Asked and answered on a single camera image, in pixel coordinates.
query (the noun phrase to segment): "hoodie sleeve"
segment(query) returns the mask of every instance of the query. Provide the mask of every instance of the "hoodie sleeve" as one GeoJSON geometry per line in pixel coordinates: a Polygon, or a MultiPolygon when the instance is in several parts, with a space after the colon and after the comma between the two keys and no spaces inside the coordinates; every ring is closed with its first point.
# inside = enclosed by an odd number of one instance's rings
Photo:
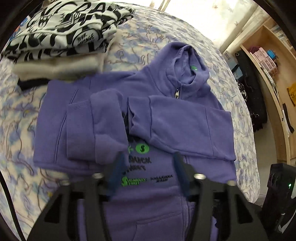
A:
{"type": "Polygon", "coordinates": [[[230,112],[165,96],[128,98],[129,134],[173,153],[235,160],[230,112]]]}
{"type": "Polygon", "coordinates": [[[109,89],[67,106],[67,157],[108,164],[128,150],[122,95],[109,89]]]}

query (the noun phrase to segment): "bookshelf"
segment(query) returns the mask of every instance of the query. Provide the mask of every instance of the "bookshelf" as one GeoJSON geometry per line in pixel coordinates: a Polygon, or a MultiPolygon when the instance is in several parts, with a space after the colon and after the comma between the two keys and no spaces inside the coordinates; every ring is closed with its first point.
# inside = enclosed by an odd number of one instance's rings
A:
{"type": "Polygon", "coordinates": [[[296,52],[292,46],[284,43],[276,36],[272,31],[274,26],[276,26],[276,22],[271,18],[268,19],[253,35],[246,39],[240,47],[246,52],[257,69],[258,80],[273,129],[278,162],[284,161],[290,164],[290,160],[296,158],[296,107],[290,99],[287,88],[296,82],[296,52]],[[260,46],[266,51],[273,50],[279,57],[278,73],[273,77],[279,93],[279,99],[277,99],[271,83],[263,73],[259,64],[249,53],[248,50],[252,46],[260,46]],[[287,106],[290,123],[295,129],[295,132],[290,134],[290,136],[288,136],[282,113],[283,103],[287,106]]]}

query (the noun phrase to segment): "metal screw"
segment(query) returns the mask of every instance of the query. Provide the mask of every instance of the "metal screw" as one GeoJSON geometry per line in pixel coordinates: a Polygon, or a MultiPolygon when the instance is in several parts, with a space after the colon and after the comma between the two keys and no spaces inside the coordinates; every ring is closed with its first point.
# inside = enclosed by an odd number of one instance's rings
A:
{"type": "Polygon", "coordinates": [[[69,186],[70,185],[70,181],[69,180],[61,180],[61,185],[62,186],[69,186]]]}
{"type": "Polygon", "coordinates": [[[194,174],[194,178],[198,179],[198,180],[204,180],[207,177],[205,175],[201,174],[201,173],[197,173],[197,174],[194,174]]]}
{"type": "Polygon", "coordinates": [[[92,177],[93,177],[94,179],[102,179],[102,178],[104,177],[104,174],[101,173],[101,172],[99,172],[99,173],[94,173],[94,174],[92,175],[92,177]]]}
{"type": "Polygon", "coordinates": [[[232,187],[234,187],[234,186],[237,185],[237,183],[236,183],[236,181],[229,180],[229,181],[227,182],[227,185],[228,185],[228,186],[232,186],[232,187]]]}

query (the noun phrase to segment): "purple hoodie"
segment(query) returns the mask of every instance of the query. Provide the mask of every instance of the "purple hoodie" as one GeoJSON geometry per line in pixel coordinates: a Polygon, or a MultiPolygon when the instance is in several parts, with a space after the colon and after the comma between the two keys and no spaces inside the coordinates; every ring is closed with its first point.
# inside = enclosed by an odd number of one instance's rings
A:
{"type": "Polygon", "coordinates": [[[87,175],[126,151],[122,186],[104,205],[112,240],[184,240],[194,203],[180,192],[172,153],[213,181],[236,180],[231,114],[208,78],[195,50],[172,42],[138,72],[51,81],[37,120],[34,163],[87,175]]]}

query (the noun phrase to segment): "bed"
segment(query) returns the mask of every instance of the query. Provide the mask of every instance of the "bed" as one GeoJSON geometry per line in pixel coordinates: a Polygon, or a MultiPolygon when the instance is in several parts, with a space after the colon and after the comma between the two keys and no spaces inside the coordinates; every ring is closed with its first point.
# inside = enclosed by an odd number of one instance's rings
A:
{"type": "MultiPolygon", "coordinates": [[[[232,114],[237,182],[250,202],[260,192],[252,123],[244,99],[221,53],[214,44],[186,22],[166,13],[133,5],[133,19],[119,26],[123,36],[112,46],[104,71],[140,70],[171,41],[192,45],[210,69],[209,85],[225,110],[232,114]]],[[[63,173],[34,167],[36,120],[46,86],[21,92],[12,62],[0,62],[0,169],[10,190],[25,237],[43,207],[66,179],[63,173]]],[[[0,213],[18,237],[3,191],[0,213]]]]}

